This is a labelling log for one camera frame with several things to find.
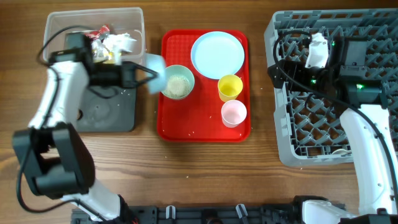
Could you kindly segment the light blue plate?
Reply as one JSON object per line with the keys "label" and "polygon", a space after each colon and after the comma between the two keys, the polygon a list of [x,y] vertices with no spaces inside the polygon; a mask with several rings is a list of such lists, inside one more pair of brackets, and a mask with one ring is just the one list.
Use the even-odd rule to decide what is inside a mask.
{"label": "light blue plate", "polygon": [[242,43],[233,35],[213,31],[197,38],[190,57],[194,68],[201,75],[219,80],[225,75],[234,75],[241,69],[245,52]]}

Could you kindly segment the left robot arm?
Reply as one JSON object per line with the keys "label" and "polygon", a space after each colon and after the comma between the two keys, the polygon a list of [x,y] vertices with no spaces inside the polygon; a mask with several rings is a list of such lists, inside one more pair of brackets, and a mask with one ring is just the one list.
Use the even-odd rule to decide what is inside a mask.
{"label": "left robot arm", "polygon": [[165,88],[165,63],[157,57],[150,67],[134,62],[95,62],[91,40],[81,32],[67,37],[65,50],[44,62],[47,86],[27,129],[16,131],[12,146],[19,160],[17,181],[31,192],[55,200],[56,206],[76,205],[97,223],[138,223],[122,196],[110,192],[95,176],[93,158],[75,126],[85,90],[95,86],[153,93]]}

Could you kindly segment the brown food scrap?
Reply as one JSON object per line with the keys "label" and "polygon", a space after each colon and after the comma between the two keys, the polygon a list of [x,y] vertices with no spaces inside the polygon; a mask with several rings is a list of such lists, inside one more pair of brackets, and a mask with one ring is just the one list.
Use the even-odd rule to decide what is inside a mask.
{"label": "brown food scrap", "polygon": [[81,120],[82,117],[83,117],[83,112],[82,112],[82,110],[78,110],[77,120]]}

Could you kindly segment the red snack wrapper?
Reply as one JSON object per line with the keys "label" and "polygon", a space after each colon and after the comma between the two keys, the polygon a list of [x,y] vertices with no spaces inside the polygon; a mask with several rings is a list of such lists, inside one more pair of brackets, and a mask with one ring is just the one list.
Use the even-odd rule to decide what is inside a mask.
{"label": "red snack wrapper", "polygon": [[105,24],[99,30],[88,31],[85,32],[84,35],[91,40],[96,40],[105,38],[107,35],[110,34],[110,32],[111,30],[109,28],[109,25]]}

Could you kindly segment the white paper napkin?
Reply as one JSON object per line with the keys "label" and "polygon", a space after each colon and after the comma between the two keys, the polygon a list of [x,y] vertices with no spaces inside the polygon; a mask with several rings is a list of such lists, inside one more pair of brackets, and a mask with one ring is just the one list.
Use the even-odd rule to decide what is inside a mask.
{"label": "white paper napkin", "polygon": [[112,52],[132,52],[136,39],[133,39],[128,33],[124,34],[109,34],[103,40],[96,39],[92,41],[92,53],[95,48],[106,47]]}

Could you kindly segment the yellow plastic cup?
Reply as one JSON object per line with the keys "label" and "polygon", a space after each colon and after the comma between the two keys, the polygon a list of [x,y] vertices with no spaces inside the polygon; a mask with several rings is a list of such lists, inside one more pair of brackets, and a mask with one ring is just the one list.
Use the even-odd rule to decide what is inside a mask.
{"label": "yellow plastic cup", "polygon": [[218,80],[221,101],[235,100],[243,90],[243,81],[236,75],[225,75]]}

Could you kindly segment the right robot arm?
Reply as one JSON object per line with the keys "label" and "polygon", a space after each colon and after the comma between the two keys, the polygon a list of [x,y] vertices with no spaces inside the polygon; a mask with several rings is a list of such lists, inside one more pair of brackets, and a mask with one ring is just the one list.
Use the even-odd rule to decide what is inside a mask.
{"label": "right robot arm", "polygon": [[396,223],[397,222],[397,157],[390,132],[390,109],[381,80],[366,77],[365,39],[343,37],[326,40],[321,34],[302,33],[302,43],[308,49],[305,62],[294,62],[278,56],[279,45],[268,48],[268,73],[273,86],[280,90],[305,93],[307,101],[330,103],[317,120],[305,113],[308,106],[294,110],[304,125],[321,130],[329,116],[337,122],[339,140],[320,132],[300,128],[303,138],[299,146],[312,142],[314,146],[349,144],[359,189],[359,216],[320,199],[304,200],[299,207],[304,223]]}

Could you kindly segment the light blue bowl with food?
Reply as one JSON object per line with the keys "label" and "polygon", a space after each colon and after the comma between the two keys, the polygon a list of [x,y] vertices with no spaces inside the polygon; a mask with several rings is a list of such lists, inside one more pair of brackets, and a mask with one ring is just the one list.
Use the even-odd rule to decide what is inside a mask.
{"label": "light blue bowl with food", "polygon": [[150,73],[146,73],[147,88],[150,94],[156,94],[163,91],[167,86],[167,77],[165,74],[165,60],[162,56],[156,54],[146,54],[146,68],[150,69]]}

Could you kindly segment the yellow snack wrapper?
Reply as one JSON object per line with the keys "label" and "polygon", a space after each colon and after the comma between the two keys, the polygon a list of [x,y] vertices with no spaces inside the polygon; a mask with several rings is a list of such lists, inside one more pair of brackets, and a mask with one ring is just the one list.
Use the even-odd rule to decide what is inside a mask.
{"label": "yellow snack wrapper", "polygon": [[110,63],[115,65],[120,65],[121,53],[112,52],[106,47],[99,47],[93,50],[93,61],[95,63]]}

